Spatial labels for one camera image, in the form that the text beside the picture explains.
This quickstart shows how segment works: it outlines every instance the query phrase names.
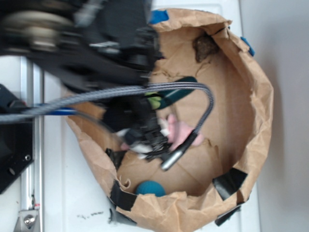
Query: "brown object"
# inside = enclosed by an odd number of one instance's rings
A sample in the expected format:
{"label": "brown object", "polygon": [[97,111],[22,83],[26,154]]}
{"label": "brown object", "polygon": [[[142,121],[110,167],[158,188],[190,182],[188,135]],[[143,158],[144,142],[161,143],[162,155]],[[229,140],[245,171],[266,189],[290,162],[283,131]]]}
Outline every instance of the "brown object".
{"label": "brown object", "polygon": [[[68,123],[79,139],[81,150],[94,176],[107,196],[114,180],[123,190],[133,192],[145,180],[158,181],[168,195],[139,195],[126,211],[117,208],[138,226],[157,232],[193,232],[248,200],[266,160],[273,117],[273,88],[249,47],[228,26],[231,21],[202,11],[168,9],[169,20],[154,25],[166,59],[159,60],[153,82],[175,81],[194,76],[215,96],[215,107],[202,133],[207,138],[191,147],[167,172],[159,160],[147,163],[128,152],[118,172],[105,154],[106,148],[119,149],[119,143],[96,125],[72,117]],[[192,43],[204,33],[210,35],[220,51],[200,63]],[[175,104],[179,120],[195,126],[207,107],[207,98],[194,91]],[[80,109],[99,116],[91,104]],[[159,111],[165,116],[165,110]],[[212,183],[232,167],[248,174],[237,193],[222,200]]]}
{"label": "brown object", "polygon": [[202,62],[211,54],[219,52],[219,46],[208,34],[204,34],[193,41],[193,48],[196,52],[195,59],[198,63]]}

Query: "dark green object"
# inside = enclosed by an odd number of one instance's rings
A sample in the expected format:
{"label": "dark green object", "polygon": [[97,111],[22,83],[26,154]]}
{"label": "dark green object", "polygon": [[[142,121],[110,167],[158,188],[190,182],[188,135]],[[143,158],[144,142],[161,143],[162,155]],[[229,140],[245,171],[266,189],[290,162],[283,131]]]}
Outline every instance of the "dark green object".
{"label": "dark green object", "polygon": [[[186,76],[182,79],[179,79],[175,82],[197,82],[197,80],[192,76]],[[158,95],[162,97],[160,101],[160,107],[159,110],[164,109],[172,104],[174,104],[176,101],[180,100],[181,98],[184,98],[185,96],[189,95],[193,92],[193,89],[177,89],[177,90],[168,90],[168,91],[161,91],[158,92]]]}

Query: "white surface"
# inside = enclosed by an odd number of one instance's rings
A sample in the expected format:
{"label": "white surface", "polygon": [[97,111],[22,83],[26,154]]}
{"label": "white surface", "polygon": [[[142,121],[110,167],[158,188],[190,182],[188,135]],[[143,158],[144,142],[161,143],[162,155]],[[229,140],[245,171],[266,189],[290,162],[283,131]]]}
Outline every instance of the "white surface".
{"label": "white surface", "polygon": [[270,152],[258,180],[263,232],[309,228],[309,1],[241,0],[244,36],[271,80]]}

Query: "black tape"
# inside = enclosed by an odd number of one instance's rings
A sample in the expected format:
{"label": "black tape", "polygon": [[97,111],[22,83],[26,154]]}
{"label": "black tape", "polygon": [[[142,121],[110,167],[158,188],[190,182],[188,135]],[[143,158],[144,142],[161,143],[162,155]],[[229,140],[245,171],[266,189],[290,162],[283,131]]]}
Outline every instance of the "black tape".
{"label": "black tape", "polygon": [[247,175],[238,169],[232,168],[227,173],[214,178],[212,182],[222,200],[226,200],[239,190]]}
{"label": "black tape", "polygon": [[220,215],[215,221],[214,223],[216,223],[217,226],[221,226],[223,223],[225,223],[228,219],[230,219],[230,217],[236,213],[237,211],[240,210],[240,205],[236,206],[234,209],[228,211],[225,214]]}
{"label": "black tape", "polygon": [[126,151],[113,151],[109,148],[105,150],[105,153],[110,157],[111,161],[114,163],[116,170],[119,169],[121,162],[126,154]]}
{"label": "black tape", "polygon": [[118,181],[114,182],[110,199],[116,206],[123,210],[131,211],[136,198],[137,195],[122,191]]}
{"label": "black tape", "polygon": [[114,221],[114,222],[124,223],[124,224],[131,225],[131,226],[136,226],[137,223],[135,221],[133,221],[127,216],[116,211],[116,205],[113,204],[110,199],[109,199],[109,202],[111,205],[110,207],[111,216],[110,216],[110,221],[109,221],[110,223]]}

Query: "green object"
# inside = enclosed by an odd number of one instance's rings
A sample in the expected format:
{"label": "green object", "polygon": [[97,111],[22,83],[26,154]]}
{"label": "green object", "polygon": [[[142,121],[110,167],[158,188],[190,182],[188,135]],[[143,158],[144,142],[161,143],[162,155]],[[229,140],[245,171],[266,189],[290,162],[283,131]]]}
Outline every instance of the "green object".
{"label": "green object", "polygon": [[[197,82],[197,80],[192,76],[186,76],[182,79],[179,79],[175,82]],[[158,92],[158,95],[162,97],[160,100],[160,105],[157,109],[164,109],[175,102],[179,101],[181,98],[184,98],[185,96],[192,93],[194,90],[190,89],[177,89],[177,90],[167,90],[167,91],[160,91]]]}
{"label": "green object", "polygon": [[149,97],[148,98],[148,101],[150,102],[150,105],[152,107],[153,110],[156,110],[160,107],[161,105],[161,100],[162,98],[160,96],[157,96],[158,93],[157,92],[149,92],[149,93],[146,93],[145,96],[151,96],[151,95],[156,95],[154,97]]}

